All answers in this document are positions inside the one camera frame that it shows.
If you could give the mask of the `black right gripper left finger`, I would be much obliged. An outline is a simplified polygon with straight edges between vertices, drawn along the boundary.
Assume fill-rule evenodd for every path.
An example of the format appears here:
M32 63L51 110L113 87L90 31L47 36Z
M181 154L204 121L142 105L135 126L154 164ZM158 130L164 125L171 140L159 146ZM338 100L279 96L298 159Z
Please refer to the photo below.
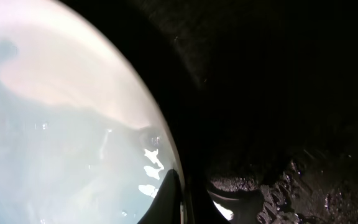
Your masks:
M181 224L182 192L177 172L170 169L151 206L138 224Z

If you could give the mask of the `white plate with blue stain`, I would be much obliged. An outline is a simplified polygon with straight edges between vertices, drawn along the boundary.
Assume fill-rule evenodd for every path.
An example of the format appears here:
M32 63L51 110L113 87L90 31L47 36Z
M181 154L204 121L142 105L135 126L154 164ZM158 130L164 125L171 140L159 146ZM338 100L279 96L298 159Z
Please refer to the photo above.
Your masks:
M153 96L56 1L0 1L0 223L138 223L183 171Z

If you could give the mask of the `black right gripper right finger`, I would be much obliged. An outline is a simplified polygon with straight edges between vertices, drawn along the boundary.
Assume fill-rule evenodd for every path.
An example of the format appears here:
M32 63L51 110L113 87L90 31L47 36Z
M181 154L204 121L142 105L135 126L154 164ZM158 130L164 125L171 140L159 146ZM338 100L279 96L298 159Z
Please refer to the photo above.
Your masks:
M229 223L214 205L205 184L193 176L186 179L186 208L188 210L188 223Z

